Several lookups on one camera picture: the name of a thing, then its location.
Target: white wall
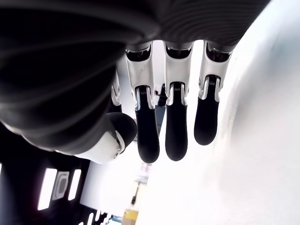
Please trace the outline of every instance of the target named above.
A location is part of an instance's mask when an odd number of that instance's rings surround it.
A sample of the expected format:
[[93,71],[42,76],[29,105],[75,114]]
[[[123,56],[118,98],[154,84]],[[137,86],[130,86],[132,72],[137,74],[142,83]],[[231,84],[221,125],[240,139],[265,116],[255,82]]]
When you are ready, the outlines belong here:
[[274,0],[235,50],[215,141],[193,137],[202,42],[192,57],[187,155],[168,159],[165,126],[137,225],[300,223],[300,2]]
[[91,162],[80,203],[122,217],[135,195],[134,180],[141,163],[136,142],[132,142],[124,153],[108,164]]

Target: yellow object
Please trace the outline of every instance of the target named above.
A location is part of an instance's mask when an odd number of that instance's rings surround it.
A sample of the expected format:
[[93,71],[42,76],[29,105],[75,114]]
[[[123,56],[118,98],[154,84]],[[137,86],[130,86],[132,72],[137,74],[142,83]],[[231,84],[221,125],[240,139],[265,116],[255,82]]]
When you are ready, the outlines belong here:
[[124,213],[124,218],[127,218],[127,219],[131,219],[131,220],[134,220],[136,221],[137,219],[137,215],[139,214],[138,211],[134,211],[134,210],[125,210],[125,213]]

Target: ceiling light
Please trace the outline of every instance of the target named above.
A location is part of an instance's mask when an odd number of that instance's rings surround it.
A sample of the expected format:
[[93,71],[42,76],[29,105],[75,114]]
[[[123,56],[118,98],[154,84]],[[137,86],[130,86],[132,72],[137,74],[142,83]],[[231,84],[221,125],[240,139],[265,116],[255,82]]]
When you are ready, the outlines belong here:
[[81,170],[75,170],[74,175],[73,175],[73,179],[72,179],[72,184],[71,184],[71,188],[70,188],[69,197],[68,197],[69,201],[75,199],[80,174],[81,174]]
[[94,217],[94,213],[91,213],[91,214],[89,215],[88,225],[92,225],[93,217]]
[[46,169],[41,193],[38,200],[37,210],[44,210],[49,207],[56,173],[56,169]]

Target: black fingertip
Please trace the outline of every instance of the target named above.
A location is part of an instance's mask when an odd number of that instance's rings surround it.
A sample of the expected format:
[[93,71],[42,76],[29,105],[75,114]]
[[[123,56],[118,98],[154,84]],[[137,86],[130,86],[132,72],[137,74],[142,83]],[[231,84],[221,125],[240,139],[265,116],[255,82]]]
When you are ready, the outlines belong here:
[[135,121],[128,115],[121,112],[111,112],[107,114],[116,131],[124,140],[127,147],[135,138],[137,127]]
[[188,150],[187,105],[183,105],[180,100],[166,108],[165,150],[171,160],[179,161]]
[[198,144],[208,145],[216,137],[218,126],[219,102],[214,99],[198,98],[198,107],[195,119],[194,137]]
[[150,109],[148,105],[142,105],[135,114],[140,157],[145,163],[154,163],[158,159],[160,151],[155,109]]

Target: white casing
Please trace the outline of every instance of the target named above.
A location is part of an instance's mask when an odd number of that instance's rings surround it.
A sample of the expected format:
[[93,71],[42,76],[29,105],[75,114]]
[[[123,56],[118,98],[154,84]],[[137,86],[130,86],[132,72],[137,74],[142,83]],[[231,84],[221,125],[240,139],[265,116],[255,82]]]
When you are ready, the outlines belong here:
[[190,54],[184,59],[174,59],[169,56],[165,48],[165,94],[170,97],[170,84],[172,82],[182,82],[185,84],[185,97],[188,95],[189,77],[191,71],[191,59],[193,45]]
[[97,144],[94,145],[94,147],[75,156],[79,158],[89,159],[99,164],[105,164],[114,160],[125,149],[123,138],[117,131],[116,134],[120,145],[110,133],[105,132],[101,139],[97,142]]
[[217,101],[218,92],[223,87],[223,83],[224,83],[227,67],[228,67],[228,64],[229,64],[229,61],[231,58],[231,54],[225,62],[214,62],[208,58],[208,56],[206,54],[206,47],[207,47],[207,42],[204,41],[203,55],[202,55],[202,62],[201,62],[201,69],[200,69],[200,77],[199,77],[199,87],[200,87],[199,98],[201,98],[201,99],[206,98],[206,96],[205,97],[203,96],[203,95],[205,95],[205,92],[207,91],[207,90],[204,90],[206,76],[216,75],[216,76],[220,77],[220,82],[219,82],[219,86],[218,86],[219,88],[216,88],[218,91],[217,91],[217,93],[215,93],[215,99]]
[[117,71],[115,72],[114,79],[111,86],[112,103],[115,106],[121,105],[120,100],[120,84]]
[[136,93],[135,89],[138,86],[146,85],[150,87],[151,98],[154,100],[154,75],[153,75],[153,65],[152,65],[152,43],[151,43],[151,53],[148,59],[140,62],[131,61],[125,54],[125,59],[127,63],[129,81],[131,86],[132,96],[135,101],[136,106]]

